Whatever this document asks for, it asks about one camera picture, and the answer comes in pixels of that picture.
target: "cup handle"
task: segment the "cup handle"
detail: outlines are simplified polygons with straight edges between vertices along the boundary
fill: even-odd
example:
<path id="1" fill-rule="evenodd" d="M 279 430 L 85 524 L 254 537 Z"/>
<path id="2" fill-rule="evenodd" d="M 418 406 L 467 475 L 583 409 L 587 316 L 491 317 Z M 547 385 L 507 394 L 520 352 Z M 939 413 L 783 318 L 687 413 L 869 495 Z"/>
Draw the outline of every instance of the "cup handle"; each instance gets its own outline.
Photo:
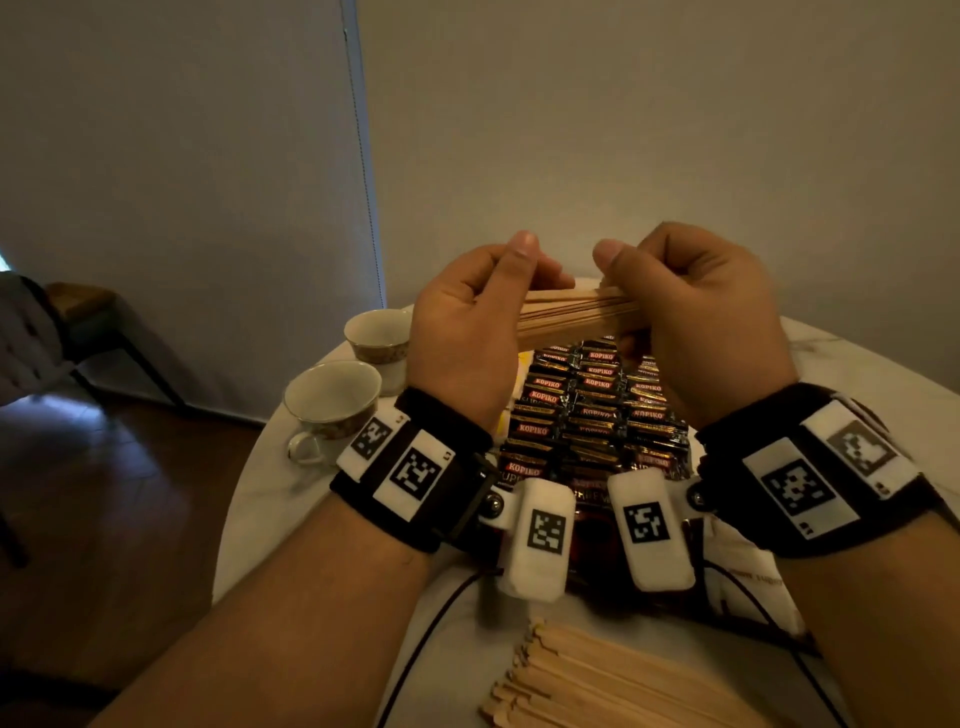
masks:
<path id="1" fill-rule="evenodd" d="M 300 449 L 300 444 L 304 440 L 313 441 L 313 449 L 315 452 L 317 452 L 315 457 L 297 457 L 297 450 Z M 321 452 L 317 436 L 312 432 L 305 431 L 298 432 L 296 435 L 290 438 L 290 442 L 287 443 L 287 457 L 291 462 L 297 463 L 297 465 L 322 465 L 329 459 Z"/>

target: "forearm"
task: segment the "forearm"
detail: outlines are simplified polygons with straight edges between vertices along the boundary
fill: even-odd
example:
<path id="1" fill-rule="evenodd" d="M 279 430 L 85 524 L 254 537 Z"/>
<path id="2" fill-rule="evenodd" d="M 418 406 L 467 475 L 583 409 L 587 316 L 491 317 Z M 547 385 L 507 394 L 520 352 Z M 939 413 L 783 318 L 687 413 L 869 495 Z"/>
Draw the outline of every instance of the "forearm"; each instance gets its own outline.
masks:
<path id="1" fill-rule="evenodd" d="M 960 535 L 927 513 L 780 573 L 858 721 L 960 724 Z"/>
<path id="2" fill-rule="evenodd" d="M 428 563 L 330 494 L 94 724 L 369 726 Z"/>

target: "cup rim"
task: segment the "cup rim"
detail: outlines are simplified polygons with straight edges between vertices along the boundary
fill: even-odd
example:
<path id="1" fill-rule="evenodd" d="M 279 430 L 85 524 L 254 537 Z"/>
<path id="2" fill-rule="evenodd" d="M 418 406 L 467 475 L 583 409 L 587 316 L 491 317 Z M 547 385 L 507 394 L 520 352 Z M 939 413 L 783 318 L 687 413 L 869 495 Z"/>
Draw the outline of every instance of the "cup rim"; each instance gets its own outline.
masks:
<path id="1" fill-rule="evenodd" d="M 404 314 L 411 321 L 413 320 L 413 311 L 408 311 L 404 308 L 372 308 L 369 311 L 361 311 L 356 316 L 351 316 L 347 322 L 344 324 L 344 338 L 347 339 L 347 342 L 352 347 L 360 347 L 362 349 L 396 349 L 397 347 L 403 347 L 410 343 L 410 336 L 407 336 L 406 341 L 401 341 L 397 344 L 361 344 L 358 341 L 353 341 L 349 336 L 347 336 L 347 327 L 351 322 L 359 319 L 361 316 L 367 316 L 372 313 L 380 313 L 381 311 L 396 311 L 397 313 Z"/>
<path id="2" fill-rule="evenodd" d="M 315 369 L 320 369 L 321 367 L 328 367 L 328 366 L 330 366 L 331 364 L 332 364 L 332 365 L 348 364 L 348 365 L 351 366 L 351 367 L 356 366 L 356 365 L 359 365 L 359 366 L 365 367 L 365 368 L 367 368 L 367 369 L 372 369 L 372 370 L 373 370 L 373 373 L 376 375 L 376 379 L 377 379 L 377 381 L 378 381 L 378 384 L 377 384 L 377 387 L 376 387 L 376 394 L 374 394 L 373 397 L 372 397 L 369 401 L 367 401 L 366 404 L 364 404 L 362 407 L 360 407 L 360 409 L 358 409 L 358 410 L 357 410 L 356 412 L 354 412 L 352 415 L 346 415 L 345 417 L 328 417 L 328 418 L 326 418 L 325 420 L 311 420 L 311 419 L 308 418 L 308 417 L 301 417 L 301 416 L 298 415 L 296 412 L 294 412 L 293 409 L 290 407 L 290 405 L 287 403 L 287 390 L 290 389 L 290 385 L 293 384 L 294 379 L 297 379 L 297 377 L 303 376 L 303 375 L 305 375 L 307 372 L 312 372 L 312 371 L 314 371 Z M 295 376 L 293 379 L 291 379 L 290 381 L 288 381 L 288 382 L 287 382 L 287 386 L 285 386 L 285 387 L 283 388 L 283 400 L 282 400 L 282 401 L 283 401 L 283 406 L 286 408 L 287 412 L 289 412 L 291 415 L 293 415 L 293 417 L 296 418 L 297 420 L 300 420 L 302 423 L 310 423 L 310 424 L 312 424 L 312 425 L 331 425 L 332 423 L 338 423 L 338 422 L 342 422 L 343 420 L 348 420 L 349 418 L 355 417 L 356 415 L 358 415 L 358 414 L 360 414 L 361 412 L 363 412 L 365 409 L 367 409 L 367 407 L 369 407 L 371 404 L 373 404 L 374 402 L 376 402 L 377 400 L 380 399 L 380 390 L 381 390 L 381 389 L 383 389 L 383 377 L 380 376 L 380 373 L 376 370 L 376 367 L 374 367 L 373 364 L 368 364 L 367 362 L 365 362 L 365 361 L 360 361 L 359 359 L 337 359 L 336 361 L 322 361 L 322 362 L 320 362 L 319 364 L 314 364 L 312 367 L 309 367 L 309 368 L 307 368 L 307 369 L 304 369 L 304 370 L 303 370 L 302 372 L 300 372 L 297 376 Z"/>

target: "hand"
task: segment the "hand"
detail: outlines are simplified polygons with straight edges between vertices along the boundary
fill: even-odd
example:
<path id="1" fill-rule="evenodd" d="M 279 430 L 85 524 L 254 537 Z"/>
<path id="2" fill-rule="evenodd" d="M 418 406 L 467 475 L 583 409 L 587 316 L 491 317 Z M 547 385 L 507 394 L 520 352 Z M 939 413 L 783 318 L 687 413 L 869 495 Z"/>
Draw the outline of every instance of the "hand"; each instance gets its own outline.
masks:
<path id="1" fill-rule="evenodd" d="M 496 430 L 516 381 L 516 321 L 527 291 L 573 288 L 531 232 L 461 255 L 420 292 L 407 382 Z"/>
<path id="2" fill-rule="evenodd" d="M 637 248 L 601 240 L 593 260 L 605 280 L 642 304 L 649 342 L 620 340 L 639 358 L 649 346 L 670 404 L 701 429 L 799 377 L 773 286 L 749 251 L 712 232 L 663 223 Z"/>

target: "wrist strap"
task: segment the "wrist strap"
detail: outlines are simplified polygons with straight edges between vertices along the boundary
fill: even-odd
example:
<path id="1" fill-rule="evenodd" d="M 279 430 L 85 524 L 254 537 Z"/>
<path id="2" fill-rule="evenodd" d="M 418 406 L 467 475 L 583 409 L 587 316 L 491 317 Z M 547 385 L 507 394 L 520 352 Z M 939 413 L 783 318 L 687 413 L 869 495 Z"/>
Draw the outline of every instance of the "wrist strap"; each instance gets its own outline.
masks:
<path id="1" fill-rule="evenodd" d="M 864 544 L 942 504 L 876 422 L 829 389 L 794 384 L 697 435 L 697 507 L 778 556 Z"/>
<path id="2" fill-rule="evenodd" d="M 454 541 L 496 480 L 477 453 L 492 437 L 421 390 L 382 407 L 338 458 L 330 490 L 381 530 L 425 553 Z"/>

